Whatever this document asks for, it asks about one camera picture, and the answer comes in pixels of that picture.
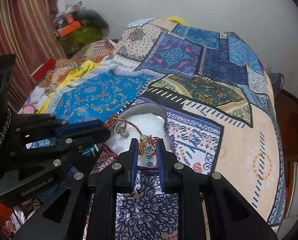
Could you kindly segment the gold ring earring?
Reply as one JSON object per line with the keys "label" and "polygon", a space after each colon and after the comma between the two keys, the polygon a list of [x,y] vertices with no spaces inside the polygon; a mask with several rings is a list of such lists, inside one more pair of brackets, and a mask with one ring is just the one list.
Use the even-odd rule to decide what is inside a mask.
{"label": "gold ring earring", "polygon": [[150,156],[156,154],[158,139],[158,137],[151,135],[141,135],[138,143],[138,155]]}

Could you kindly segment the yellow blanket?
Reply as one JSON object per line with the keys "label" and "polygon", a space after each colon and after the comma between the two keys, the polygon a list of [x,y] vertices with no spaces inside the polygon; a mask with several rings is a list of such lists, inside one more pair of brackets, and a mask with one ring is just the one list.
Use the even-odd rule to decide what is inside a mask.
{"label": "yellow blanket", "polygon": [[49,95],[46,95],[41,106],[36,109],[37,113],[46,113],[55,92],[69,86],[98,68],[102,59],[108,56],[113,51],[113,48],[114,46],[110,40],[101,40],[91,43],[87,51],[92,52],[93,54],[89,55],[79,68],[70,69],[62,82],[56,83],[55,90],[50,92]]}

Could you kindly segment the red book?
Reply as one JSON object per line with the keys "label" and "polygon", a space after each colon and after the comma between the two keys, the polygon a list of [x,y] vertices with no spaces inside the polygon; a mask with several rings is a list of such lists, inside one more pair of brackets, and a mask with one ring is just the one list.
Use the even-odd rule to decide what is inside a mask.
{"label": "red book", "polygon": [[54,59],[48,59],[45,63],[41,64],[30,77],[36,82],[41,82],[47,75],[47,73],[54,68],[56,61]]}

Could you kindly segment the purple heart-shaped tin box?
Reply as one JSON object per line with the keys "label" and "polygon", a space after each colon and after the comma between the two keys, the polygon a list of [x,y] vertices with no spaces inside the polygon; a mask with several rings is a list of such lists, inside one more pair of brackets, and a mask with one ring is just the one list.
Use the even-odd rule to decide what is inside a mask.
{"label": "purple heart-shaped tin box", "polygon": [[[132,139],[139,142],[141,135],[151,135],[163,139],[166,150],[173,151],[173,142],[167,132],[167,115],[156,103],[140,103],[129,107],[121,114],[111,117],[108,124],[110,138],[102,147],[118,157],[129,150]],[[147,174],[158,172],[157,155],[138,155],[138,170]]]}

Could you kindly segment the brown patterned blanket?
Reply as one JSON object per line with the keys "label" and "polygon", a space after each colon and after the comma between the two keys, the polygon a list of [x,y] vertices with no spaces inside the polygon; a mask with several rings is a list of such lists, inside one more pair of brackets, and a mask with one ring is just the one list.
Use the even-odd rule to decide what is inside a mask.
{"label": "brown patterned blanket", "polygon": [[90,60],[95,63],[100,63],[105,56],[112,53],[114,48],[115,46],[111,40],[101,40],[86,45],[70,59],[60,59],[56,61],[55,66],[47,72],[46,77],[38,86],[44,88],[47,93],[54,92],[59,84],[62,83],[69,74],[77,72],[84,62]]}

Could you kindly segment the patchwork patterned bedspread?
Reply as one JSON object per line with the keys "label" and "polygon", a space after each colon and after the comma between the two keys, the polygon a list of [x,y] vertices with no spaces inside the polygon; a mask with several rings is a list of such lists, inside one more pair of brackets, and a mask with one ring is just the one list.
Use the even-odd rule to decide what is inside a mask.
{"label": "patchwork patterned bedspread", "polygon": [[[234,33],[160,18],[129,24],[113,45],[98,68],[55,92],[46,113],[106,121],[140,103],[160,105],[177,159],[198,173],[222,173],[277,232],[282,142],[272,86],[253,50]],[[22,113],[37,113],[46,95],[37,86]]]}

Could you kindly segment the orange box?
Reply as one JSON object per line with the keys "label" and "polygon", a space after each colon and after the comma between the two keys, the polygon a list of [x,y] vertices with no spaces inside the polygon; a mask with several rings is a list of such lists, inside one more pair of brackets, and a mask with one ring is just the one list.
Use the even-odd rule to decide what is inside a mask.
{"label": "orange box", "polygon": [[62,28],[59,31],[59,35],[60,35],[60,37],[64,37],[64,36],[72,33],[73,31],[76,31],[77,29],[80,29],[80,28],[81,28],[80,22],[75,21],[75,22],[67,25],[66,27]]}

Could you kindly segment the green patterned cloth pile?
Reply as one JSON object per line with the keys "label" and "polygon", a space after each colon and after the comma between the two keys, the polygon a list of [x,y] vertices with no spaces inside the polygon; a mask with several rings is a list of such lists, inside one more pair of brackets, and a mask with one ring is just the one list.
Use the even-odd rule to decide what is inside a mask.
{"label": "green patterned cloth pile", "polygon": [[[60,37],[59,31],[67,25],[78,21],[81,28]],[[56,39],[67,57],[70,57],[88,44],[102,40],[104,33],[109,30],[108,23],[95,10],[69,10],[64,11],[53,22]]]}

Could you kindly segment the striped brown curtain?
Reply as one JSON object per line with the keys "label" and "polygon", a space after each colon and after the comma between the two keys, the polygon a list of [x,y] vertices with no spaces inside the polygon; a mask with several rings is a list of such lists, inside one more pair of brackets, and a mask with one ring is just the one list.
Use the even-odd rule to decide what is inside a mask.
{"label": "striped brown curtain", "polygon": [[36,87],[31,74],[48,59],[63,59],[53,20],[58,0],[0,0],[0,55],[14,54],[8,103],[19,111]]}

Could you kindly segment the brown wooden door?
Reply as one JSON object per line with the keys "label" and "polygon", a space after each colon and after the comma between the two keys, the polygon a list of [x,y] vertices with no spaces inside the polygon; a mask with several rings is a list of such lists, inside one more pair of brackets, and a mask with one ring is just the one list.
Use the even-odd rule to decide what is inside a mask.
{"label": "brown wooden door", "polygon": [[293,196],[295,192],[295,184],[296,184],[296,166],[298,162],[298,121],[297,121],[297,129],[290,133],[292,135],[292,150],[291,153],[287,156],[287,168],[289,168],[289,181],[288,181],[288,194],[287,194],[287,205],[285,210],[285,218],[288,217],[291,204],[293,201]]}

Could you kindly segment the dark bag on floor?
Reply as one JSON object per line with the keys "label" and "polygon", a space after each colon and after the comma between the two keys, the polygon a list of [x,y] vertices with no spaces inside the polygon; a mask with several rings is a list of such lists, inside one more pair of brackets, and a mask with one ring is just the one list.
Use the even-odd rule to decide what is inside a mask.
{"label": "dark bag on floor", "polygon": [[277,98],[284,85],[284,75],[282,73],[269,72],[268,77],[271,82],[274,98]]}

